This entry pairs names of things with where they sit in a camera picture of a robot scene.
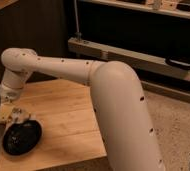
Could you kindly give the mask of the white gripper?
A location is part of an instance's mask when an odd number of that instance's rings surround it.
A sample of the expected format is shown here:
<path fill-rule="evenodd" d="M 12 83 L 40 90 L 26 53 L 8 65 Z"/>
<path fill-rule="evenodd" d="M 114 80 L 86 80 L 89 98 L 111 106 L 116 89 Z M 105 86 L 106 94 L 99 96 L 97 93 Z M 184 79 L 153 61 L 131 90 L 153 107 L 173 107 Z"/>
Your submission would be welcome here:
<path fill-rule="evenodd" d="M 20 89 L 13 89 L 7 87 L 4 84 L 0 85 L 0 102 L 13 102 L 20 97 L 21 90 Z M 1 104 L 0 105 L 0 120 L 6 121 L 12 112 L 12 105 L 11 104 Z M 35 120 L 36 115 L 34 113 L 28 112 L 26 110 L 21 110 L 21 112 L 17 115 L 16 122 L 23 123 L 27 120 Z"/>

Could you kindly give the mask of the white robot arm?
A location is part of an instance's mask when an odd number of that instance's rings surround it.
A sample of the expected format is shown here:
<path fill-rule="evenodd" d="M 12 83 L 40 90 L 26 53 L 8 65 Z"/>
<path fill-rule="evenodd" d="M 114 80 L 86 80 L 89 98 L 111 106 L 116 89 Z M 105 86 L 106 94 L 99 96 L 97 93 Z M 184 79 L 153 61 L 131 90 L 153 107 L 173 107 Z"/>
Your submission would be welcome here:
<path fill-rule="evenodd" d="M 86 85 L 113 171 L 166 171 L 141 81 L 129 65 L 45 57 L 25 48 L 4 50 L 1 62 L 2 102 L 18 99 L 34 72 Z"/>

